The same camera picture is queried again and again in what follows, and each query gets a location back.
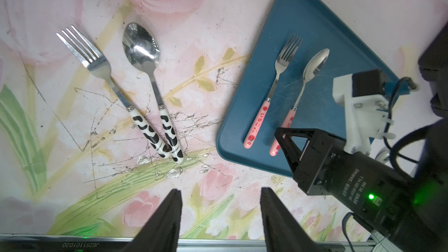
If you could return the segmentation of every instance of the silver fork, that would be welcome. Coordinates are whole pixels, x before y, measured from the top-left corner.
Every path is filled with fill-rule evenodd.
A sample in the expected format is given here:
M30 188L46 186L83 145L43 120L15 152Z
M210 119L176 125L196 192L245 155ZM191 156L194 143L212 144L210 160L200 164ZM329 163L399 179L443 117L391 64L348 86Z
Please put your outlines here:
M263 102L263 105L261 105L260 110L258 111L257 116L255 117L254 122L252 123L252 126L250 127L249 132L247 133L246 139L244 139L244 147L246 149L249 149L252 147L255 138L257 137L258 132L260 131L261 124L263 123L264 117L266 116L267 109L269 108L269 105L271 104L271 98L274 95L274 91L276 90L277 83L280 78L280 74L282 74L286 68L288 67L289 63L291 62L291 59L293 59L294 55L296 54L297 50L300 47L300 44L302 43L302 40L299 36L293 35L286 45L281 50L280 54L278 55L276 59L276 78L274 80L274 83L272 83L271 89L269 90L269 93L267 94L266 99Z
M71 27L77 36L68 28L65 31L61 31L65 37L59 33L56 33L56 35L93 76L104 79L108 83L121 103L126 107L134 123L139 127L140 131L148 139L157 153L162 158L169 158L171 154L169 146L164 143L162 138L149 125L140 112L135 109L123 93L115 86L111 79L111 65L109 61L75 26L72 25Z

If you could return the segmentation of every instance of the table surface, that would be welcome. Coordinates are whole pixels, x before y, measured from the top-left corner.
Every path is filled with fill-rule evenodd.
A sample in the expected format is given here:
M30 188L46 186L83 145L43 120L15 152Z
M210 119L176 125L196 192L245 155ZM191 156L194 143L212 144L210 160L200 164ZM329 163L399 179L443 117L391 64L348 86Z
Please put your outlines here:
M395 74L392 132L433 123L418 56L448 20L448 0L322 0ZM182 191L182 238L262 239L261 187L271 187L314 240L344 240L348 211L308 197L290 178L221 159L215 140L273 0L2 0L0 4L0 233L134 236L172 188ZM55 35L74 24L108 58L112 77L161 131L148 76L127 61L123 28L156 38L155 75L184 162L158 158L103 80ZM373 143L372 154L383 147ZM416 156L422 145L404 150ZM412 164L403 162L410 171ZM354 221L351 240L368 232Z

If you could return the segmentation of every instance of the blue tray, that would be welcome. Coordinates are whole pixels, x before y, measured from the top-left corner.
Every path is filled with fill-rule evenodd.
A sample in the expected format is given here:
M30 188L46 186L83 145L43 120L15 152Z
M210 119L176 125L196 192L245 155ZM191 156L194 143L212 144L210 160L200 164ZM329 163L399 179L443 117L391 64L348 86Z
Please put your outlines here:
M281 75L266 118L252 148L244 138L275 79L274 62L289 37L303 42ZM283 151L269 155L274 131L294 104L302 72L320 50L330 49L319 75L306 84L292 128L319 128L345 138L344 108L332 97L333 78L382 69L389 81L397 76L320 0L275 0L221 126L216 148L225 160L292 177Z

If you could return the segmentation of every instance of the silver spoon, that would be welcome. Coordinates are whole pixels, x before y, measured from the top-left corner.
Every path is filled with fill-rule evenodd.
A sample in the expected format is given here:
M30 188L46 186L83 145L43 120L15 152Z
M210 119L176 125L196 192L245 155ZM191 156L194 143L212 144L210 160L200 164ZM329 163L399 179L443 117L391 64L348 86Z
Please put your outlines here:
M141 25L130 23L123 33L123 49L129 62L138 70L148 74L159 107L165 135L171 145L171 155L175 162L181 163L184 154L154 78L154 70L160 61L160 50L157 42Z
M329 49L323 49L320 52L318 52L314 57L310 59L308 64L306 65L305 69L303 70L302 78L303 78L303 86L302 90L300 91L300 94L296 100L296 103L294 103L294 106L291 107L290 111L288 112L288 115L286 115L286 118L283 121L283 124L281 127L289 127L291 126L291 123L294 119L294 115L296 114L297 105L299 105L299 101L302 98L303 91L305 90L305 85L307 82L311 81L322 69L322 66L327 61L328 55L330 54ZM277 139L274 140L274 143L272 143L271 150L269 151L269 154L271 156L275 156L280 149L280 145L277 141Z

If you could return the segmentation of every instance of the fork tines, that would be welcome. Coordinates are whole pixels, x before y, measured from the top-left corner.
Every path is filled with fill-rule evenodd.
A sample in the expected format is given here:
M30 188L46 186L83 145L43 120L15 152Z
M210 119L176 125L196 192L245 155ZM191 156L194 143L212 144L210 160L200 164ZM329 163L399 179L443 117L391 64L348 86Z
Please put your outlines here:
M56 33L56 35L62 42L64 42L65 46L69 48L82 65L87 67L93 61L103 56L103 54L84 35L82 35L75 26L71 25L71 28L77 35L68 28L66 28L65 31L61 31L65 37L59 33Z
M293 34L280 52L279 58L289 62L293 58L297 49L299 49L302 41L302 38Z

